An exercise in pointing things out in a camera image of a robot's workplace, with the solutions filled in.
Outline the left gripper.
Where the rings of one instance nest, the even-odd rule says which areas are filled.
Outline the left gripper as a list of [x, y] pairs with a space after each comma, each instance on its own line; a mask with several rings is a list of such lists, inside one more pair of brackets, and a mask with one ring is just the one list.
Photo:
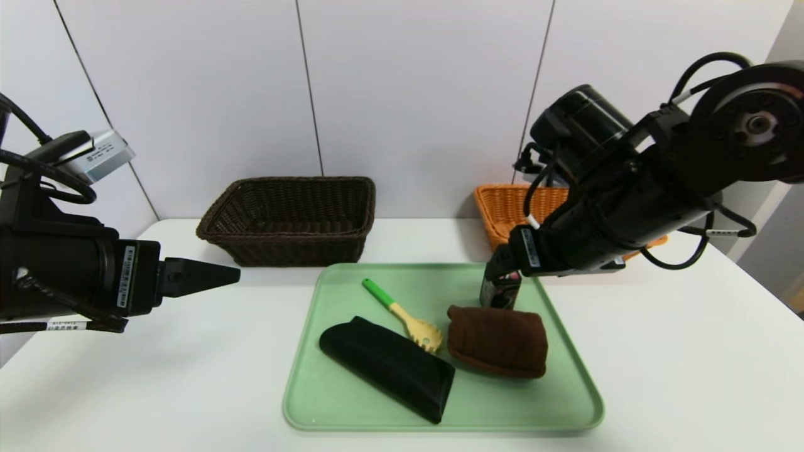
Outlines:
[[103, 226], [2, 226], [2, 320], [71, 315], [72, 309], [40, 290], [23, 288], [18, 271], [98, 311], [121, 317], [148, 314], [161, 297], [180, 298], [238, 283], [241, 270], [167, 257], [153, 241], [121, 239]]

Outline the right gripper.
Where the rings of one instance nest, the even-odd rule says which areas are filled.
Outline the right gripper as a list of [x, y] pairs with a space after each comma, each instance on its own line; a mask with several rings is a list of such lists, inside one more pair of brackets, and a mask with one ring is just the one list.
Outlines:
[[639, 249], [639, 184], [565, 190], [565, 200], [538, 228], [512, 229], [486, 263], [482, 307], [514, 308], [522, 276], [569, 276], [614, 272], [623, 255]]

